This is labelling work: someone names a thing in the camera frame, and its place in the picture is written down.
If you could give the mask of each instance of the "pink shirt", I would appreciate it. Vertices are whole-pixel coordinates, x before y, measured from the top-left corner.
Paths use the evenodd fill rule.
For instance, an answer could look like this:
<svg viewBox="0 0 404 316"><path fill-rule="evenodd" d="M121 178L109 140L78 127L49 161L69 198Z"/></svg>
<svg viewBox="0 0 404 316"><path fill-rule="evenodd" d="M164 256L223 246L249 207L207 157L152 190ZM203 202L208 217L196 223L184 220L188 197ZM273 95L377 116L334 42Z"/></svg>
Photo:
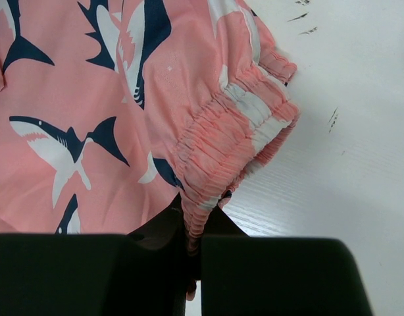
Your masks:
<svg viewBox="0 0 404 316"><path fill-rule="evenodd" d="M240 0L0 0L0 232L128 233L180 192L193 251L299 116L274 46Z"/></svg>

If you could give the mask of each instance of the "shirt sleeve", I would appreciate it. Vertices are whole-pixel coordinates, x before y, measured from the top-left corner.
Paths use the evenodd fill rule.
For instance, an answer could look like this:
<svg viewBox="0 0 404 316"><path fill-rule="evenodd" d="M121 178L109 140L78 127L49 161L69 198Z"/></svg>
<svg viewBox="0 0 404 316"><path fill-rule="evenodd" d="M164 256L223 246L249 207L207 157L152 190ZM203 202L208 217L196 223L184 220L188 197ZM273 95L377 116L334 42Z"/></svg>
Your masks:
<svg viewBox="0 0 404 316"><path fill-rule="evenodd" d="M284 83L297 67L243 1L129 2L118 70L134 124L180 188L194 253L211 210L295 126L299 109Z"/></svg>

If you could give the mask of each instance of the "ruffled cuff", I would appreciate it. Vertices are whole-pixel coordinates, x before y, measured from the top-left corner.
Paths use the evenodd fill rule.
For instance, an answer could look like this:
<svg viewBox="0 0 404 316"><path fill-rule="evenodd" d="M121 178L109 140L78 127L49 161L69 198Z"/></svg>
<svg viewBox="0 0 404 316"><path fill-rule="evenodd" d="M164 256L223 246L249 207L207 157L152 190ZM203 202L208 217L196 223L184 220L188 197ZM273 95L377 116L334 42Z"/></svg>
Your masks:
<svg viewBox="0 0 404 316"><path fill-rule="evenodd" d="M278 151L299 116L278 84L253 66L222 87L185 129L176 149L188 251L197 249L209 213L251 164Z"/></svg>

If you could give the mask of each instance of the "dark mark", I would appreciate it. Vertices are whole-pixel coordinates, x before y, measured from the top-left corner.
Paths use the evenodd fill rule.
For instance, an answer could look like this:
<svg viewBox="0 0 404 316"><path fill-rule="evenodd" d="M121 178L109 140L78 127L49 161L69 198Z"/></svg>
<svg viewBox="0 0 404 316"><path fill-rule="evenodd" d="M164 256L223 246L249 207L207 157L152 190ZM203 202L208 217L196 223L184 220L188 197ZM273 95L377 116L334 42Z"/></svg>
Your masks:
<svg viewBox="0 0 404 316"><path fill-rule="evenodd" d="M228 198L231 198L232 197L232 193L231 193L231 191L230 190L228 190L224 195L223 195L223 197L222 197L222 199L228 199Z"/></svg>
<svg viewBox="0 0 404 316"><path fill-rule="evenodd" d="M309 0L301 0L301 1L296 1L298 5L309 5L310 1Z"/></svg>
<svg viewBox="0 0 404 316"><path fill-rule="evenodd" d="M328 121L328 124L331 123L331 120L334 118L336 111L338 110L338 107L336 107L335 111L332 113L331 118Z"/></svg>
<svg viewBox="0 0 404 316"><path fill-rule="evenodd" d="M336 120L338 120L338 114L336 114L335 117L334 117L334 121L332 122L331 128L329 129L329 133L331 133L331 130L333 129L333 127L334 127L334 125L336 123Z"/></svg>
<svg viewBox="0 0 404 316"><path fill-rule="evenodd" d="M308 13L302 14L301 16L298 16L297 18L292 18L291 20L288 20L287 22L299 20L300 18L304 18L304 17L306 17L307 15L308 15Z"/></svg>
<svg viewBox="0 0 404 316"><path fill-rule="evenodd" d="M312 28L311 30L308 30L308 31L303 32L303 33L300 33L299 35L303 35L303 34L310 35L310 34L312 34L313 32L315 32L317 30L318 30L318 27L316 26L315 28Z"/></svg>

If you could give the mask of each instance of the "black object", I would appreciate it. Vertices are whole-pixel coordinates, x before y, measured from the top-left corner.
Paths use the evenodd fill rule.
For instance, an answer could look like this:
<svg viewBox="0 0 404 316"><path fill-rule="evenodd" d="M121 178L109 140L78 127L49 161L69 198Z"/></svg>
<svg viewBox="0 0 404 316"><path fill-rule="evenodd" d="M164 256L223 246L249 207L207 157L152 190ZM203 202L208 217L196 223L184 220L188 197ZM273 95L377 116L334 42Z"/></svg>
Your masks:
<svg viewBox="0 0 404 316"><path fill-rule="evenodd" d="M127 236L2 234L0 316L183 316L200 276L204 316L372 315L339 241L250 238L216 208L184 245L180 197Z"/></svg>
<svg viewBox="0 0 404 316"><path fill-rule="evenodd" d="M354 258L337 240L206 236L204 316L371 316Z"/></svg>

